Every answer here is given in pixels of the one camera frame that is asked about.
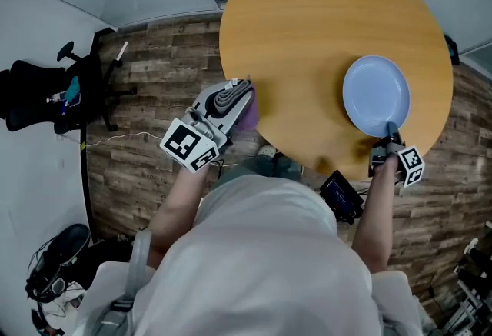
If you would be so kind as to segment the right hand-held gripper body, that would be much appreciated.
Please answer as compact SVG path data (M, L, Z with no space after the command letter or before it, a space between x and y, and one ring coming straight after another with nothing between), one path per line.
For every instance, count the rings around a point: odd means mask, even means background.
M407 147L391 136L382 138L372 147L368 165L369 178L374 176L374 169L385 163L389 155L398 157L397 183L401 183L403 188L414 185L422 179L425 163L417 148Z

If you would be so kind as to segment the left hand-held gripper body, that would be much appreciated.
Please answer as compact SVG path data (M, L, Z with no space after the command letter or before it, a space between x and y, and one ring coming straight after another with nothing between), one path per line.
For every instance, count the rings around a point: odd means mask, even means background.
M214 103L223 91L210 95L204 104L197 97L182 118L172 121L161 140L160 148L192 173L215 160L230 138Z

